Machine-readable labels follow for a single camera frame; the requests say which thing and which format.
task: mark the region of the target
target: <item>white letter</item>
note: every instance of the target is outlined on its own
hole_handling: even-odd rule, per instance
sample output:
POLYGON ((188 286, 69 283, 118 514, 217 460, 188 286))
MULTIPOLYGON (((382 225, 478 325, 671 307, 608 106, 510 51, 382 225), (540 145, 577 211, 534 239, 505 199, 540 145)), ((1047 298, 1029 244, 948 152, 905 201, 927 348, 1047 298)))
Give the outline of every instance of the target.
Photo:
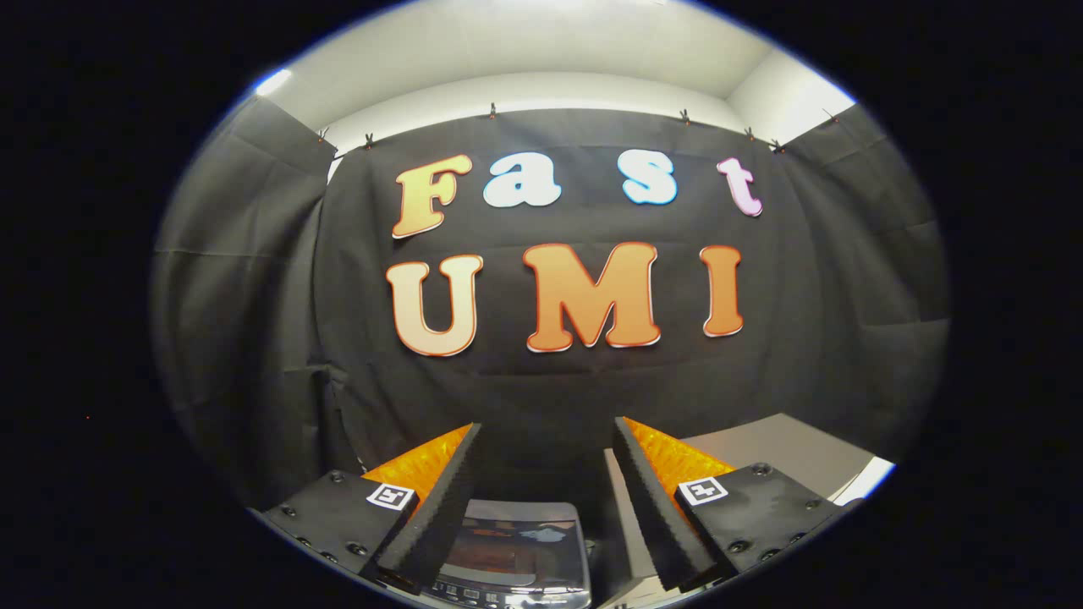
POLYGON ((624 194, 637 205, 665 205, 677 196, 677 181, 670 176, 674 164, 660 152, 625 151, 617 157, 616 168, 628 178, 624 194))
POLYGON ((552 160, 540 153, 519 153, 493 164, 488 172, 496 178, 488 181, 482 196, 493 207, 549 205, 560 196, 560 186, 552 179, 552 160), (522 171, 510 171, 519 166, 522 171))
POLYGON ((726 181, 730 183, 730 194, 733 195, 733 203, 745 216, 755 218, 764 212, 764 206, 758 198, 752 198, 748 192, 748 184, 752 183, 752 172, 741 169, 741 163, 735 158, 727 158, 718 164, 718 172, 726 174, 726 181))

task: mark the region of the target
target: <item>black curtain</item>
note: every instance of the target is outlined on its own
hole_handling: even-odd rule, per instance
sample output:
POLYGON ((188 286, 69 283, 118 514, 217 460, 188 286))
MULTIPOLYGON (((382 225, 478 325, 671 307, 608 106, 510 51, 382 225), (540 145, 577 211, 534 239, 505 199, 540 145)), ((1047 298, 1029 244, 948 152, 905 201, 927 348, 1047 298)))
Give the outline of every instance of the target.
POLYGON ((470 422, 485 426, 475 496, 570 501, 597 526, 601 450, 627 415, 677 437, 785 412, 890 461, 916 431, 948 329, 932 207, 875 121, 852 107, 773 154, 741 133, 638 113, 553 109, 465 118, 334 151, 265 101, 211 137, 178 189, 156 250, 159 363, 197 445, 255 507, 329 467, 360 472, 470 422), (678 195, 625 197, 616 158, 665 153, 678 195), (488 167, 519 152, 554 163, 553 204, 494 208, 488 167), (402 171, 466 154, 438 229, 393 239, 402 171), (751 171, 757 218, 716 165, 751 171), (622 242, 651 243, 654 346, 526 348, 535 285, 523 251, 566 243, 597 278, 622 242), (708 338, 699 251, 742 254, 744 328, 708 338), (387 269, 423 261, 427 323, 451 323, 458 254, 484 258, 479 328, 452 358, 402 345, 387 269))

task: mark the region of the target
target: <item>white wall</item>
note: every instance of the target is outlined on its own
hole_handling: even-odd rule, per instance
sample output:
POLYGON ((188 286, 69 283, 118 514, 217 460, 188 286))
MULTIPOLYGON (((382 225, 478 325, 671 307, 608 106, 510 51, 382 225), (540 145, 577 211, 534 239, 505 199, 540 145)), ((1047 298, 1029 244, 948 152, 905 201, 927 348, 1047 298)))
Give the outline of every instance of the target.
MULTIPOLYGON (((679 117, 786 143, 853 105, 853 100, 804 64, 775 49, 726 101, 673 85, 585 73, 520 73, 459 80, 400 95, 329 125, 339 154, 429 125, 497 113, 543 108, 623 109, 679 117)), ((331 164, 328 181, 339 161, 331 164)))
MULTIPOLYGON (((459 80, 393 98, 336 120, 327 141, 339 154, 373 139, 428 125, 488 114, 488 104, 506 113, 543 108, 622 109, 679 117, 688 109, 695 122, 743 131, 745 124, 722 100, 673 85, 623 76, 583 73, 521 73, 459 80)), ((331 164, 327 179, 339 161, 331 164)))
POLYGON ((853 105, 846 93, 773 49, 726 100, 753 134, 785 144, 853 105))

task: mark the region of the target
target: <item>black foam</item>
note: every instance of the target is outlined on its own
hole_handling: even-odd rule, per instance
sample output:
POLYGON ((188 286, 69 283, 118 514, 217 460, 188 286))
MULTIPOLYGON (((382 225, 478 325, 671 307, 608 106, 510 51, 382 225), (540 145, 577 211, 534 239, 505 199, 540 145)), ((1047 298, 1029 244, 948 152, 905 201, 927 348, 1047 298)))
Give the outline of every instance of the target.
POLYGON ((471 449, 480 430, 477 423, 470 426, 425 504, 377 558, 386 583, 418 594, 436 580, 473 495, 471 449))
POLYGON ((614 423, 613 453, 662 587, 670 589, 702 579, 714 570, 716 560, 677 511, 624 417, 614 423))

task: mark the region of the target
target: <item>pink letter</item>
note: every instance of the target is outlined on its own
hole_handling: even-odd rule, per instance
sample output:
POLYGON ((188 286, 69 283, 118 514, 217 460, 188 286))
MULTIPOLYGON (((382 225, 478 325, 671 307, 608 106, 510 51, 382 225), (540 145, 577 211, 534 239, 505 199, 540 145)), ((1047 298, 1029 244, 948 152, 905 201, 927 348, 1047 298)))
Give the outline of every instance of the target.
POLYGON ((718 164, 718 172, 726 174, 726 181, 730 183, 730 194, 733 195, 733 203, 745 215, 755 218, 764 211, 758 198, 752 198, 748 192, 748 184, 753 182, 752 173, 741 169, 741 163, 735 158, 727 158, 718 164))
POLYGON ((473 278, 481 267, 481 256, 472 254, 452 256, 440 263, 452 291, 452 327, 445 332, 434 332, 425 323, 421 282, 429 276, 429 265, 403 262, 388 269, 395 329, 403 345, 430 358, 446 358, 469 347, 478 329, 473 278))

